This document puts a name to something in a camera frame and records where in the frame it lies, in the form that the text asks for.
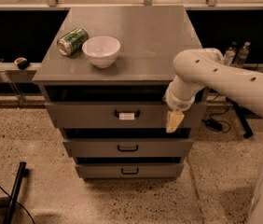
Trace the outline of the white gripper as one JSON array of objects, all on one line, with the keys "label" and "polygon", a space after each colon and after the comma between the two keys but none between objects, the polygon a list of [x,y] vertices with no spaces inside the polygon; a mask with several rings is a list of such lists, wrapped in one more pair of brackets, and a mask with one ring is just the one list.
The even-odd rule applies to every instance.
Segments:
[{"label": "white gripper", "polygon": [[190,109],[195,101],[195,92],[192,88],[175,88],[170,85],[165,92],[164,98],[167,106],[174,110],[167,113],[166,132],[174,133],[185,117],[184,113],[180,111]]}]

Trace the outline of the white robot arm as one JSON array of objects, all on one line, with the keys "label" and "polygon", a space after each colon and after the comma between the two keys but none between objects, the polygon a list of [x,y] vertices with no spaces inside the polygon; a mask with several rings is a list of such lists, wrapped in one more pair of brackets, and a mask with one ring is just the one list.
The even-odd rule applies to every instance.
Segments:
[{"label": "white robot arm", "polygon": [[[196,93],[209,87],[263,118],[263,73],[221,63],[218,49],[186,49],[173,60],[175,77],[165,92],[166,131],[176,131]],[[263,224],[263,168],[256,182],[247,224]]]}]

